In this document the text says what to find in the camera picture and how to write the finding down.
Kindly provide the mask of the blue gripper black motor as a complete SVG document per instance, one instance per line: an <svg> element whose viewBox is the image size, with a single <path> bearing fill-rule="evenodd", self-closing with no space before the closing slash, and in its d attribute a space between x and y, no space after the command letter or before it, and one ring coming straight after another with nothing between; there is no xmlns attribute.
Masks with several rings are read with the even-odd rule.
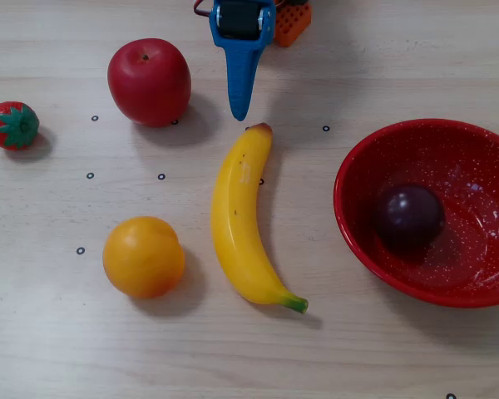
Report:
<svg viewBox="0 0 499 399"><path fill-rule="evenodd" d="M255 74L264 49L274 39L273 1L215 1L210 29L217 47L225 51L230 109L243 121L250 108Z"/></svg>

